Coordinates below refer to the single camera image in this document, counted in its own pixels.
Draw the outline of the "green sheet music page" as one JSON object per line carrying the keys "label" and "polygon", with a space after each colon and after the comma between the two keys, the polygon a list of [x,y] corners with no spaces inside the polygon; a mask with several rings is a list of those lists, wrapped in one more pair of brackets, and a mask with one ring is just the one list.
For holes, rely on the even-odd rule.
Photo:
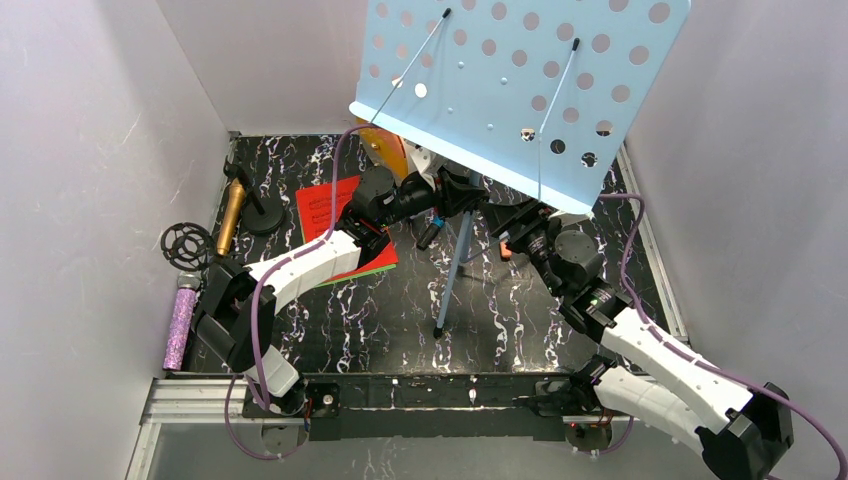
{"label": "green sheet music page", "polygon": [[[318,236],[324,234],[325,230],[326,228],[315,229],[313,227],[302,227],[303,243],[307,243],[317,238]],[[331,279],[321,283],[321,286],[329,286],[342,281],[352,280],[371,274],[385,272],[387,270],[393,269],[397,265],[397,263],[398,256],[396,254],[394,243],[392,242],[392,240],[389,240],[388,245],[374,260],[351,272],[336,275]]]}

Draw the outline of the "light blue music stand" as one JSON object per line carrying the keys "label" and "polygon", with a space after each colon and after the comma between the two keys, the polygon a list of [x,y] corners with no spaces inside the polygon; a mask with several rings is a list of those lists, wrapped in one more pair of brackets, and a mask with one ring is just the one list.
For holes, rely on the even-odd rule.
{"label": "light blue music stand", "polygon": [[350,112],[569,213],[592,210],[688,1],[371,1]]}

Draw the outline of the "red sheet music page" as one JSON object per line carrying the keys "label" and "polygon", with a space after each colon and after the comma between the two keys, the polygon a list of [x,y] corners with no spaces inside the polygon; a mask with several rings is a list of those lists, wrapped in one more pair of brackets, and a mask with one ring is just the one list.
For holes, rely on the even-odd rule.
{"label": "red sheet music page", "polygon": [[[351,199],[352,193],[358,186],[360,176],[347,177],[337,181],[337,213]],[[330,225],[331,214],[331,184],[325,183],[299,189],[296,194],[296,206],[301,227],[315,229],[327,228]]]}

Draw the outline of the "gold microphone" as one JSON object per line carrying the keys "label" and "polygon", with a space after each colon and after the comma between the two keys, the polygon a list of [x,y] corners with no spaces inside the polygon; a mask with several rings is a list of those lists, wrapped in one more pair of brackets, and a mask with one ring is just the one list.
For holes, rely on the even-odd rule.
{"label": "gold microphone", "polygon": [[245,188],[238,179],[231,182],[227,194],[227,203],[215,247],[215,253],[219,257],[227,256],[231,250],[240,213],[246,199]]}

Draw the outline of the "black shock-mount tripod stand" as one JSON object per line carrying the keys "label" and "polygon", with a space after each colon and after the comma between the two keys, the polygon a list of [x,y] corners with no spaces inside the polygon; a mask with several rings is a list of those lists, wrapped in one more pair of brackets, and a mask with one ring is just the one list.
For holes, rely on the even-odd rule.
{"label": "black shock-mount tripod stand", "polygon": [[200,272],[210,264],[214,242],[203,226],[180,222],[161,234],[159,248],[171,266],[182,272]]}

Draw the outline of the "purple glitter microphone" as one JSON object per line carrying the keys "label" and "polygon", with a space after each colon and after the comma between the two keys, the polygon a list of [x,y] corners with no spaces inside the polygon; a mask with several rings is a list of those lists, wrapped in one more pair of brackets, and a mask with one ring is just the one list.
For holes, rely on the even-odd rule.
{"label": "purple glitter microphone", "polygon": [[200,287],[201,278],[197,273],[183,272],[179,275],[162,365],[165,371],[178,371],[182,367]]}

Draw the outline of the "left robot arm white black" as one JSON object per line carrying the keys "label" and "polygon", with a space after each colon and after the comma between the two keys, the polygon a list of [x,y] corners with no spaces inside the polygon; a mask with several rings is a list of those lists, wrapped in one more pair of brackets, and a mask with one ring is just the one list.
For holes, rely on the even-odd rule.
{"label": "left robot arm white black", "polygon": [[414,172],[401,183],[389,169],[371,167],[350,200],[332,208],[331,226],[312,241],[254,264],[229,258],[214,262],[192,329],[247,380],[262,409],[297,409],[304,397],[302,377],[271,345],[279,311],[301,294],[375,260],[390,243],[389,226],[426,211],[442,217],[470,213],[487,198],[477,181],[445,167],[433,181]]}

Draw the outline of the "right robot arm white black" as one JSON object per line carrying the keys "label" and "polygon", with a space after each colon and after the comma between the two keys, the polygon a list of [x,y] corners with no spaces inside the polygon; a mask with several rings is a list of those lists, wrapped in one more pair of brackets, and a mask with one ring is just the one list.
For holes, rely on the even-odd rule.
{"label": "right robot arm white black", "polygon": [[636,303],[601,275],[593,238],[571,230],[537,200],[482,208],[490,235],[528,257],[567,324],[650,375],[645,381],[616,360],[595,355],[564,381],[537,384],[516,399],[539,416],[596,408],[656,427],[700,455],[720,479],[764,479],[792,446],[783,390],[760,390],[720,376],[688,346],[640,317]]}

